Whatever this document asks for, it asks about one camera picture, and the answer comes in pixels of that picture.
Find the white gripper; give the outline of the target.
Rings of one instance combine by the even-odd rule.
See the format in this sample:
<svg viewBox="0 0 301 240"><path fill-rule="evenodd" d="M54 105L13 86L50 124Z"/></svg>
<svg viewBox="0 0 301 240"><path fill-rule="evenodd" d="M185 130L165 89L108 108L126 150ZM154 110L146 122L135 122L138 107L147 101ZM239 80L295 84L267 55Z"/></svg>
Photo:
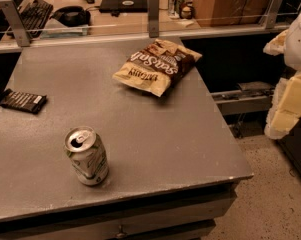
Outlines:
<svg viewBox="0 0 301 240"><path fill-rule="evenodd" d="M277 56L284 53L287 66L301 71L301 13L284 30L268 42L263 52ZM301 119L301 73L281 78L275 87L264 133L270 139L282 139Z"/></svg>

